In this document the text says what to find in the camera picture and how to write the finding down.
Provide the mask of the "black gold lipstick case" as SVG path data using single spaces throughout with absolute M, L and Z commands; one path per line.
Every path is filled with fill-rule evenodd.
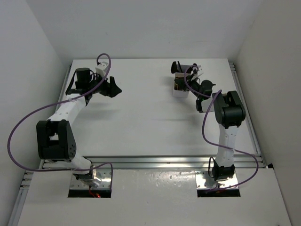
M 176 75 L 174 79 L 174 90 L 177 91 L 185 91 L 186 90 L 186 84 L 184 81 L 183 75 Z

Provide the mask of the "black fan makeup brush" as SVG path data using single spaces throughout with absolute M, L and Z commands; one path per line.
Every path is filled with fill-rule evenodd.
M 172 65 L 171 65 L 171 74 L 175 74 L 175 73 L 181 73 L 181 72 L 179 72 L 179 67 L 178 67 L 177 61 L 173 61 Z

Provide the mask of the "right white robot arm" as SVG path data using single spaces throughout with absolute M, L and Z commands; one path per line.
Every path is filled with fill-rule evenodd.
M 234 148 L 238 128 L 246 118 L 246 111 L 236 91 L 225 94 L 214 93 L 213 84 L 204 80 L 200 84 L 192 79 L 192 75 L 184 75 L 184 83 L 197 97 L 196 110 L 199 113 L 213 112 L 219 125 L 218 152 L 213 159 L 214 165 L 209 175 L 215 181 L 232 178 L 235 173 Z

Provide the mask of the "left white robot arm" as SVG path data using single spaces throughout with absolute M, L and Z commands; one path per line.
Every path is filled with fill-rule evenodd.
M 105 78 L 107 71 L 105 63 L 96 66 L 95 72 L 85 67 L 76 69 L 65 92 L 66 102 L 36 125 L 39 157 L 62 162 L 64 167 L 75 171 L 77 180 L 94 180 L 96 170 L 91 168 L 91 161 L 77 151 L 71 126 L 94 94 L 113 98 L 122 92 L 114 77 Z

